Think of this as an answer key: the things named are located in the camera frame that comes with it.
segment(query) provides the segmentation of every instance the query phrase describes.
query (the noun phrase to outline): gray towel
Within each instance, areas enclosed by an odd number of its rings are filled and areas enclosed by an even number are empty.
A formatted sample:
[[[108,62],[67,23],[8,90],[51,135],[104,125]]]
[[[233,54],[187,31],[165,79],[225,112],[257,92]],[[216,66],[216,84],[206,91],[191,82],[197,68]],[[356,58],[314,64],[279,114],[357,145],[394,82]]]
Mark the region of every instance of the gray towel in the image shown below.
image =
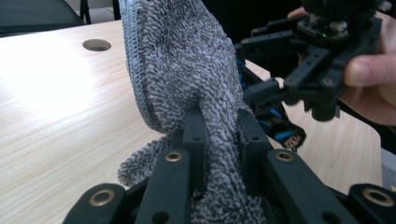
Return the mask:
[[[192,223],[263,223],[260,198],[246,194],[235,144],[237,109],[247,106],[233,44],[200,0],[121,0],[128,71],[139,111],[165,137],[119,169],[131,187],[150,176],[186,110],[199,106],[209,135],[208,183],[191,203]]]

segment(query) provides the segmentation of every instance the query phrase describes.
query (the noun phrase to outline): black chair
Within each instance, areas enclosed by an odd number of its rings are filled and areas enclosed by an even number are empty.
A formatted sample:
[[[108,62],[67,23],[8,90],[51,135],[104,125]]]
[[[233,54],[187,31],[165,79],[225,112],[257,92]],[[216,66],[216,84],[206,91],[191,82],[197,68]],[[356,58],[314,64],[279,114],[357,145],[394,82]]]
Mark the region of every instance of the black chair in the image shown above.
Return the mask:
[[[84,24],[64,0],[0,1],[0,37]]]
[[[121,19],[120,14],[120,3],[119,0],[113,1],[113,10],[114,10],[114,20],[118,21]],[[90,15],[90,7],[88,6],[88,0],[81,0],[79,5],[79,18],[87,22],[87,24],[91,24],[91,15]]]

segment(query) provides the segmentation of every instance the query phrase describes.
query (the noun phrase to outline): light wood tabletop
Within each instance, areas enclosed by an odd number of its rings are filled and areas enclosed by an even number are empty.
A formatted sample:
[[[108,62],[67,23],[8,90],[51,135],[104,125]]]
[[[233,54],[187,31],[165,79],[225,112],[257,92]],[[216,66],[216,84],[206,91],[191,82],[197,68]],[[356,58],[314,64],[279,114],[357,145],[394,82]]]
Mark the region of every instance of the light wood tabletop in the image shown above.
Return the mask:
[[[87,50],[89,39],[111,48]],[[371,127],[288,111],[307,134],[299,154],[325,184],[382,184]],[[136,107],[120,21],[0,39],[0,223],[62,223],[86,190],[118,183],[120,164],[160,136]]]

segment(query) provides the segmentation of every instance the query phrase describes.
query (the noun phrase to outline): human hand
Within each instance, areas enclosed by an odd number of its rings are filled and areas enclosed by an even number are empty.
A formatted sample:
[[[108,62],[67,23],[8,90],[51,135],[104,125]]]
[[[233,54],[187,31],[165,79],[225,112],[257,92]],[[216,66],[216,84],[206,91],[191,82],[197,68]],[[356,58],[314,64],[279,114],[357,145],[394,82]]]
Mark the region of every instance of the human hand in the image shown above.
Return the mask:
[[[304,15],[302,7],[288,17]],[[396,126],[396,20],[383,13],[380,50],[376,55],[360,55],[345,69],[348,86],[340,100],[372,122]]]

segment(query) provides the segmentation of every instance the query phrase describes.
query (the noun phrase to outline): table grommet hole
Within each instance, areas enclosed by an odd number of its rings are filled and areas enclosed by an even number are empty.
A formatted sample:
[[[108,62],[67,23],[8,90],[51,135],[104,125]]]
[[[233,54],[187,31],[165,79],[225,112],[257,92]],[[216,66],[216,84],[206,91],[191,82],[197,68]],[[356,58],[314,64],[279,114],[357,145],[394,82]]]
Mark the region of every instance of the table grommet hole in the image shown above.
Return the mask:
[[[82,47],[91,51],[105,51],[111,49],[111,44],[103,39],[89,39],[82,43]]]

